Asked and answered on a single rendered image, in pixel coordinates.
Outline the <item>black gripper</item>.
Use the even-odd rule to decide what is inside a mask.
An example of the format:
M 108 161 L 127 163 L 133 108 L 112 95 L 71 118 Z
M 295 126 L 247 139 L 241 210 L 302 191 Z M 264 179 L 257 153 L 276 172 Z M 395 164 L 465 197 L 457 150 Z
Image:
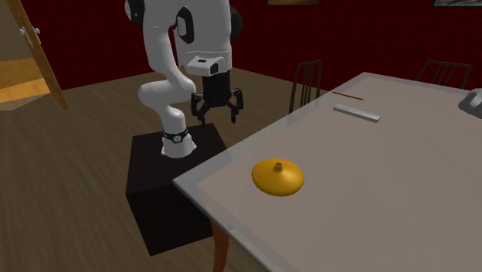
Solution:
M 227 106 L 230 109 L 231 122 L 236 123 L 236 116 L 244 108 L 243 92 L 236 88 L 230 89 L 230 72 L 217 73 L 202 78 L 203 93 L 191 95 L 191 112 L 197 117 L 201 125 L 205 127 L 205 114 L 215 107 Z M 233 104 L 230 101 L 231 95 L 236 98 Z

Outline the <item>dark slatted chair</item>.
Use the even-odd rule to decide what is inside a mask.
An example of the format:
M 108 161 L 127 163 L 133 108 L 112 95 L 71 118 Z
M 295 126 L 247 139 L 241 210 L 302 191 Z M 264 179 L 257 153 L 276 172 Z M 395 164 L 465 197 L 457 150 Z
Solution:
M 303 107 L 311 102 L 311 91 L 313 88 L 313 80 L 316 77 L 316 90 L 315 99 L 318 99 L 321 95 L 321 71 L 322 71 L 323 60 L 315 60 L 305 63 L 298 63 L 297 69 L 292 85 L 292 90 L 290 94 L 290 104 L 288 108 L 288 113 L 291 114 L 294 111 L 295 96 L 297 91 L 298 79 L 303 73 L 301 95 L 300 95 L 300 107 Z
M 465 90 L 472 67 L 470 64 L 427 60 L 415 81 Z

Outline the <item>dark robot stand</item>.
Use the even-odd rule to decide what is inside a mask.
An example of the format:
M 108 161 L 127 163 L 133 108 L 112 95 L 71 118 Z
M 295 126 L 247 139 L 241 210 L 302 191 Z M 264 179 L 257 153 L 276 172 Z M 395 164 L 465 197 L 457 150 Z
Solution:
M 226 146 L 214 124 L 188 131 L 197 148 L 184 158 L 161 153 L 161 132 L 132 138 L 125 196 L 151 256 L 212 235 L 210 219 L 175 187 L 173 179 Z

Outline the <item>yellow domed lid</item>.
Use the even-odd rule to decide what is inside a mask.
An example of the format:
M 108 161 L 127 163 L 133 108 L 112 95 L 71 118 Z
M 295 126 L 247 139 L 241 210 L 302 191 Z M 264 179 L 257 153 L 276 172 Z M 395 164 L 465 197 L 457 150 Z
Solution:
M 291 161 L 268 158 L 258 162 L 252 169 L 254 185 L 270 196 L 291 196 L 304 184 L 303 172 Z

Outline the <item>thin brown stick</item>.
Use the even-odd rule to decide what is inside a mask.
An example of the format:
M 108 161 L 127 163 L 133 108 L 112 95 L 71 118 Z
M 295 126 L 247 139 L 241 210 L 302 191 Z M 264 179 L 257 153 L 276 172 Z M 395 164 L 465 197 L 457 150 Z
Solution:
M 352 95 L 349 95 L 349 94 L 346 94 L 346 93 L 340 93 L 340 92 L 336 92 L 336 91 L 331 91 L 331 93 L 337 94 L 337 95 L 343 96 L 343 97 L 349 97 L 349 98 L 356 99 L 356 100 L 362 100 L 362 101 L 365 100 L 361 97 L 352 96 Z

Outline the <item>grey flat bar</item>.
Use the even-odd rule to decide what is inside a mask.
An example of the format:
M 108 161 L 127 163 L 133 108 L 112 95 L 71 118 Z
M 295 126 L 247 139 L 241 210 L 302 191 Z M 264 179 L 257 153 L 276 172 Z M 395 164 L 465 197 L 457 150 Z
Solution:
M 343 114 L 350 115 L 352 117 L 357 117 L 366 121 L 371 121 L 373 123 L 377 123 L 381 119 L 381 117 L 377 114 L 365 112 L 363 110 L 354 109 L 352 107 L 347 107 L 340 104 L 337 104 L 336 106 L 334 106 L 333 110 Z

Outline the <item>wooden door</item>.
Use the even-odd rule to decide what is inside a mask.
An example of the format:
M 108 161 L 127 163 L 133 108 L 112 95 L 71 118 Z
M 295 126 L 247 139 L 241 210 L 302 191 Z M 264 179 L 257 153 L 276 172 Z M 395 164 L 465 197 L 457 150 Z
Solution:
M 24 36 L 25 42 L 29 47 L 29 51 L 36 61 L 36 65 L 39 68 L 39 71 L 42 74 L 50 93 L 56 98 L 56 101 L 59 103 L 62 109 L 68 110 L 69 105 L 66 102 L 66 98 L 63 95 L 46 54 L 42 49 L 41 40 L 39 38 L 39 29 L 34 27 L 30 22 L 29 17 L 23 8 L 21 0 L 5 1 L 19 27 L 20 33 Z

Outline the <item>glass top dining table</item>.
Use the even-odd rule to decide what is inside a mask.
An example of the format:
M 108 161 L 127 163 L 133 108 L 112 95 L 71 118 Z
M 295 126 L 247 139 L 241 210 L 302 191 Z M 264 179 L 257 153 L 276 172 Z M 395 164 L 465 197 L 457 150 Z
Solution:
M 482 272 L 482 119 L 466 91 L 362 73 L 174 180 L 269 272 Z M 377 114 L 373 123 L 333 110 Z M 282 158 L 293 195 L 251 172 Z

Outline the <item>grey rounded object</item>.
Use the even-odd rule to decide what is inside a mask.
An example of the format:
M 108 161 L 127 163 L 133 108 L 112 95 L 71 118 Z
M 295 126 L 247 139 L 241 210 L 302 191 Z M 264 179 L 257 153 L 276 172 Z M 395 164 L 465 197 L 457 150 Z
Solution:
M 482 119 L 482 88 L 471 90 L 458 103 L 458 108 L 469 115 Z

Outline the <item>framed wall picture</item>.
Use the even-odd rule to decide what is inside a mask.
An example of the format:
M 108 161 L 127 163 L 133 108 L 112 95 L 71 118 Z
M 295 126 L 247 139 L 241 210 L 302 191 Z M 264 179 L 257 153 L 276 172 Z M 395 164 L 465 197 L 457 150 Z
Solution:
M 433 0 L 434 7 L 482 8 L 482 0 Z
M 266 0 L 266 3 L 279 6 L 317 6 L 320 5 L 320 0 Z

